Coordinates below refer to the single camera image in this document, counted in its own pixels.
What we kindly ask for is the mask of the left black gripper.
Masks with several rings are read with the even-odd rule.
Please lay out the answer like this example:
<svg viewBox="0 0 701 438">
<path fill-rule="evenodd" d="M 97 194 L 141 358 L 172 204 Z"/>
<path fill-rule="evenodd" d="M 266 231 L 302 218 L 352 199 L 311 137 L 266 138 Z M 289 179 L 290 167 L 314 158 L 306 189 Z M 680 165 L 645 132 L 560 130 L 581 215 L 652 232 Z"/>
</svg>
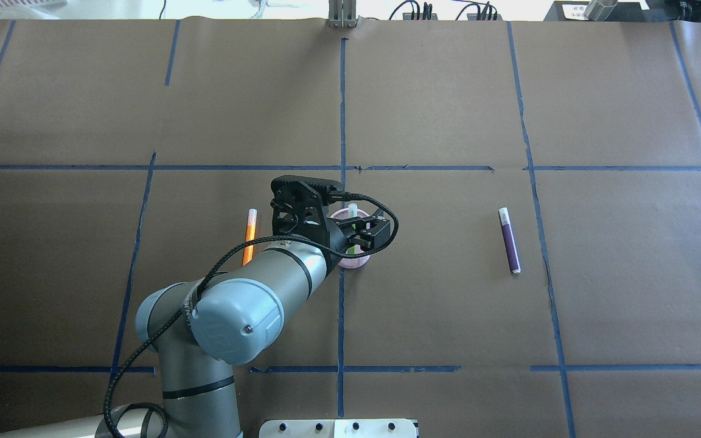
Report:
<svg viewBox="0 0 701 438">
<path fill-rule="evenodd" d="M 347 253 L 351 247 L 359 247 L 364 255 L 381 252 L 392 242 L 392 221 L 383 216 L 333 218 L 340 230 L 336 251 Z"/>
</svg>

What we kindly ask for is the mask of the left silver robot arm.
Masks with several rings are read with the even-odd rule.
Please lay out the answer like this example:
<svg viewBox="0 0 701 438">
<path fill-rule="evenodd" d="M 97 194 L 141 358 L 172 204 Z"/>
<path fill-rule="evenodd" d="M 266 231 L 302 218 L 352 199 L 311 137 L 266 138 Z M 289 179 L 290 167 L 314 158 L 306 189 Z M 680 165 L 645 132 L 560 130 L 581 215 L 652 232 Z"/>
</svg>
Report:
<svg viewBox="0 0 701 438">
<path fill-rule="evenodd" d="M 5 437 L 242 437 L 234 366 L 272 344 L 342 259 L 392 243 L 399 222 L 382 210 L 345 219 L 279 213 L 273 235 L 236 271 L 219 266 L 201 280 L 151 294 L 139 307 L 142 345 L 120 367 L 100 415 L 4 432 Z M 161 404 L 115 406 L 124 373 L 145 351 L 159 357 Z"/>
</svg>

